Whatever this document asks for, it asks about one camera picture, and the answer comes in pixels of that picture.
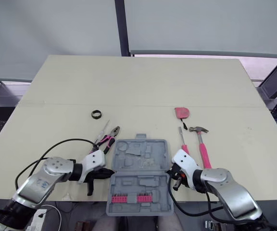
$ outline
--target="hammer head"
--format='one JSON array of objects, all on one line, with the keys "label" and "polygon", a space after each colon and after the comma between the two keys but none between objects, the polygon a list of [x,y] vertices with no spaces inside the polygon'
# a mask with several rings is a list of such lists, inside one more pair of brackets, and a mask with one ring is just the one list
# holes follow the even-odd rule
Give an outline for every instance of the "hammer head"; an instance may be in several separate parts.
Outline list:
[{"label": "hammer head", "polygon": [[189,131],[195,131],[195,132],[201,132],[201,131],[203,131],[203,132],[206,132],[206,133],[208,132],[207,129],[202,128],[202,127],[190,127]]}]

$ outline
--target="pink tape measure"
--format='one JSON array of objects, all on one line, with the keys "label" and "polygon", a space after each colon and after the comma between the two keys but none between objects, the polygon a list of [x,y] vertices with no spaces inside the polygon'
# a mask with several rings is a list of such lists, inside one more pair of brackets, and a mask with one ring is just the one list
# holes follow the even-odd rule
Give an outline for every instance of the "pink tape measure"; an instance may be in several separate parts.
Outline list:
[{"label": "pink tape measure", "polygon": [[185,130],[188,130],[186,124],[182,121],[183,119],[186,119],[189,117],[190,115],[190,111],[188,110],[188,108],[185,107],[175,107],[175,113],[178,119],[181,120],[181,122],[183,123],[183,128]]}]

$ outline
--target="person's leg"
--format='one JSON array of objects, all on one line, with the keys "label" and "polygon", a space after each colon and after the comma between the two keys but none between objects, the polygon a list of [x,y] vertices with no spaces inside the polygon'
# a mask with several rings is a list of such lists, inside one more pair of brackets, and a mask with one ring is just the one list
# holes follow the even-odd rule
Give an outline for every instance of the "person's leg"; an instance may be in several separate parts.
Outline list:
[{"label": "person's leg", "polygon": [[118,230],[118,217],[102,216],[97,220],[92,231],[117,231]]},{"label": "person's leg", "polygon": [[159,231],[183,231],[181,223],[176,213],[171,216],[158,217]]}]

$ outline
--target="white cable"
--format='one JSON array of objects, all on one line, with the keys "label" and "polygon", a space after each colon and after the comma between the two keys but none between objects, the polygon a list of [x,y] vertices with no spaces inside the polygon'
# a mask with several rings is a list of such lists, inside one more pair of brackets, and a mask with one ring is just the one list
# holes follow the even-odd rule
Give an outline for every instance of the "white cable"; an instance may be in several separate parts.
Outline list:
[{"label": "white cable", "polygon": [[61,226],[62,226],[62,216],[61,216],[61,213],[60,213],[59,209],[57,207],[55,207],[55,206],[52,206],[52,205],[42,205],[41,207],[43,207],[43,206],[52,207],[52,208],[54,208],[58,212],[58,214],[60,215],[60,225],[58,227],[58,231],[60,231],[61,230]]}]

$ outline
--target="hammer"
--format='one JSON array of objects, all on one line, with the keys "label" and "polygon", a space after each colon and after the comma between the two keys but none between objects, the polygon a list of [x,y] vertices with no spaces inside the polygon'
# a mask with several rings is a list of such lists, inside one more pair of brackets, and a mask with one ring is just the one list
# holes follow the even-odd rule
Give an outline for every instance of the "hammer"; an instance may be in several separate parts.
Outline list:
[{"label": "hammer", "polygon": [[205,144],[202,142],[202,138],[201,138],[201,132],[205,132],[207,133],[208,130],[202,127],[190,127],[189,131],[195,131],[197,133],[198,136],[198,140],[200,142],[200,152],[201,152],[201,158],[202,158],[202,162],[204,164],[204,168],[211,168],[211,164],[210,164],[210,160],[209,160],[209,156],[207,153],[207,148],[205,146]]}]

